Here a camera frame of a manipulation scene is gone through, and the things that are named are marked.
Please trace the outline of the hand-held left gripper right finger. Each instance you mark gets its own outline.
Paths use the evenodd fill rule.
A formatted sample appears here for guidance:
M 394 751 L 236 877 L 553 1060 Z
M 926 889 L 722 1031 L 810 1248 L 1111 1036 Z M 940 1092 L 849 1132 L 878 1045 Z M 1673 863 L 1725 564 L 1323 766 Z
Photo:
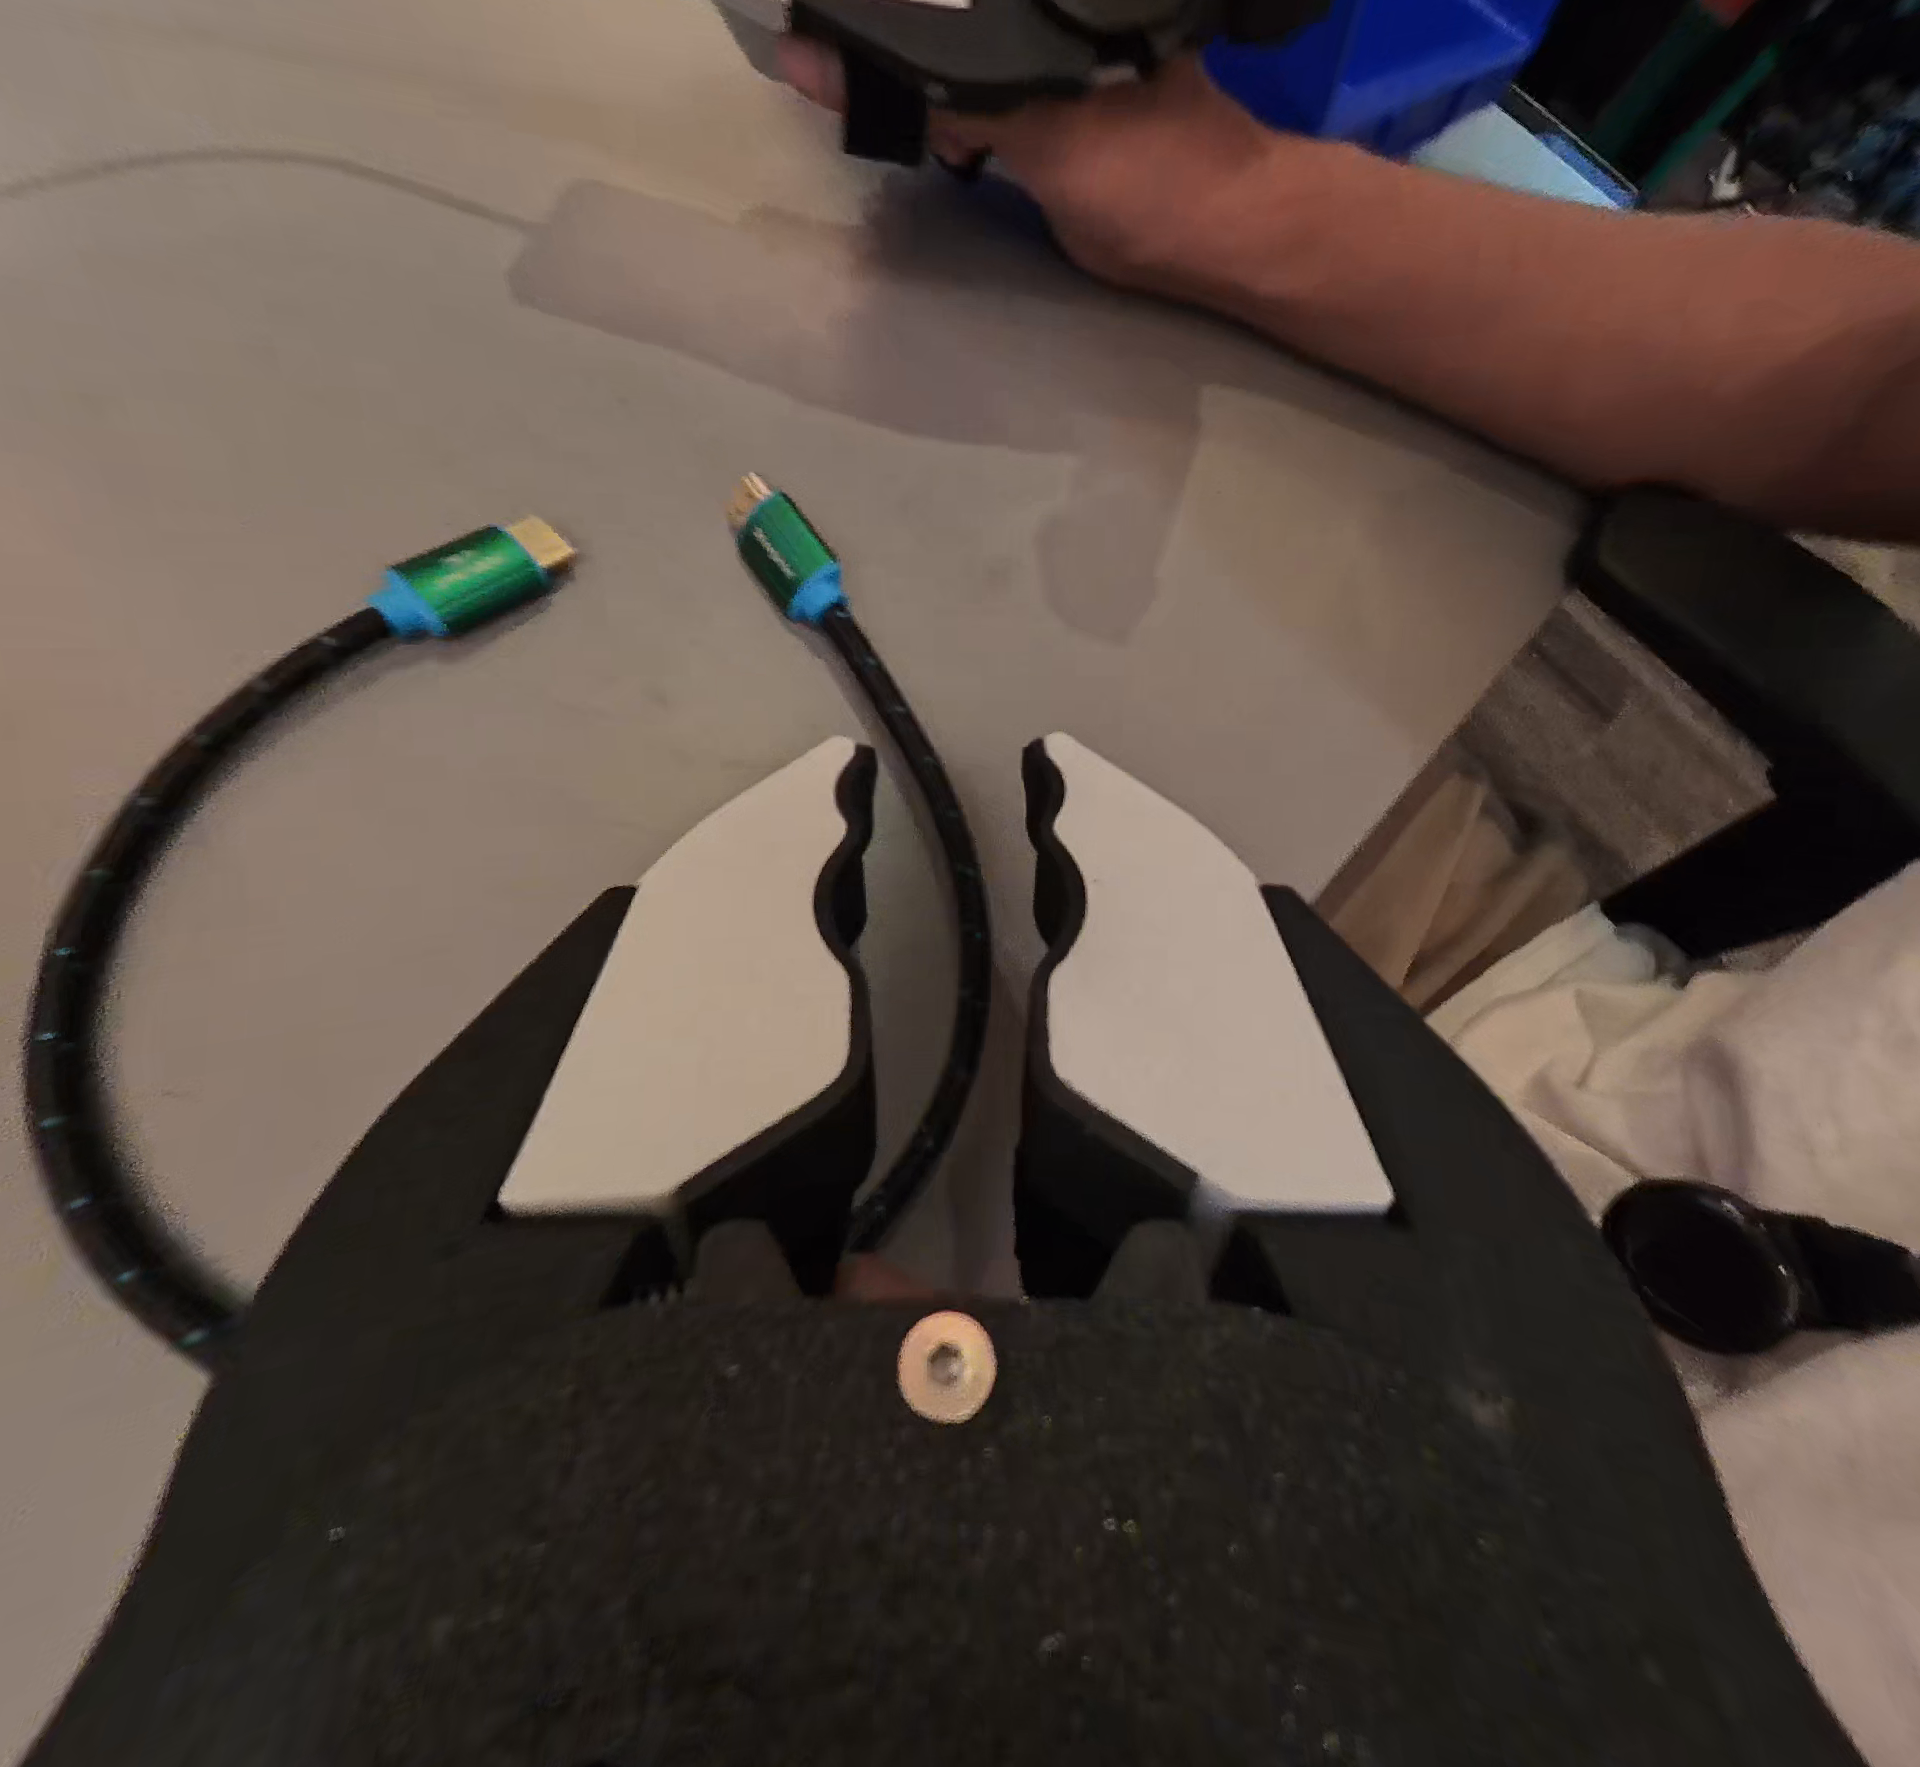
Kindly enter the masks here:
M 1385 1221 L 1392 1181 L 1253 866 L 1067 732 L 1019 753 L 1041 961 L 1013 1242 L 1030 1299 L 1087 1299 L 1146 1223 L 1201 1266 L 1264 1219 Z

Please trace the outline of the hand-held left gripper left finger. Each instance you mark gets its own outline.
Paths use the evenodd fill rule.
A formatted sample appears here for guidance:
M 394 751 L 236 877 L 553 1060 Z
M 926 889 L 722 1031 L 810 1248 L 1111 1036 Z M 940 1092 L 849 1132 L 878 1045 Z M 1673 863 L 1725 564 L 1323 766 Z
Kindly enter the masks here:
M 721 804 L 637 880 L 526 1138 L 503 1213 L 637 1213 L 690 1256 L 762 1223 L 832 1285 L 875 1155 L 856 949 L 878 757 L 832 737 Z

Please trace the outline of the person's right forearm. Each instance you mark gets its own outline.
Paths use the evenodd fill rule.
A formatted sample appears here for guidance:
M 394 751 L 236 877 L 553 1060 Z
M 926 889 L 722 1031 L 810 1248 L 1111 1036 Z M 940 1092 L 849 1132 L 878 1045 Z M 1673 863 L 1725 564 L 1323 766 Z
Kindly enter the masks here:
M 1576 484 L 1913 546 L 1918 248 L 1615 212 L 1268 139 L 1261 328 Z

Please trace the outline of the grey desk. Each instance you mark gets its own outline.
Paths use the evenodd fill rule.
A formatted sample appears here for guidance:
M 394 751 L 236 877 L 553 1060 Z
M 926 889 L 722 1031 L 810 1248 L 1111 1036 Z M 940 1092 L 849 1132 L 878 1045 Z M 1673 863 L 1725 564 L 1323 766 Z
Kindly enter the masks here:
M 5 0 L 5 1064 L 70 869 L 423 543 L 572 583 L 383 654 L 160 865 L 111 1046 L 242 1283 L 592 892 L 831 732 L 722 527 L 787 486 L 964 788 L 1009 995 L 1067 728 L 1322 887 L 1559 592 L 1565 494 L 842 163 L 695 0 Z

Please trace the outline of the person's right hand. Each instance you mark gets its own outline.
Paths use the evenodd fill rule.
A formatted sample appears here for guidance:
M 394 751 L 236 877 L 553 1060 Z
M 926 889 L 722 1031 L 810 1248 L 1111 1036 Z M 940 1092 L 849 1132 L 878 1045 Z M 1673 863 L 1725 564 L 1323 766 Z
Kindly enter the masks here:
M 952 171 L 997 169 L 1069 261 L 1113 287 L 1250 317 L 1299 285 L 1314 148 L 1225 97 L 1198 59 L 995 113 L 928 105 L 924 148 Z

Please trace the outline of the black smartwatch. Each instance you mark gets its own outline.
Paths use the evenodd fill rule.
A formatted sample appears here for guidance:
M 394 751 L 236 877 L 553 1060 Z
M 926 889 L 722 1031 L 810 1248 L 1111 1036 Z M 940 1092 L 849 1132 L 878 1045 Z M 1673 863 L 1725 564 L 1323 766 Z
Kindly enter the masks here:
M 1760 1356 L 1802 1336 L 1918 1324 L 1913 1250 L 1725 1186 L 1639 1181 L 1598 1232 L 1650 1318 L 1688 1348 Z

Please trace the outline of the person's white shirt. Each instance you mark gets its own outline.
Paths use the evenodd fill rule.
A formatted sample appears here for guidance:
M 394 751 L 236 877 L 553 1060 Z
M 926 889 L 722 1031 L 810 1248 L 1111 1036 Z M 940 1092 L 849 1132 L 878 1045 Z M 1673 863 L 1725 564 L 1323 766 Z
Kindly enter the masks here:
M 1428 1021 L 1592 1218 L 1635 1181 L 1690 1179 L 1916 1250 L 1916 866 L 1770 968 L 1683 981 L 1587 908 Z M 1868 1762 L 1916 1762 L 1916 1328 L 1668 1357 L 1822 1697 Z

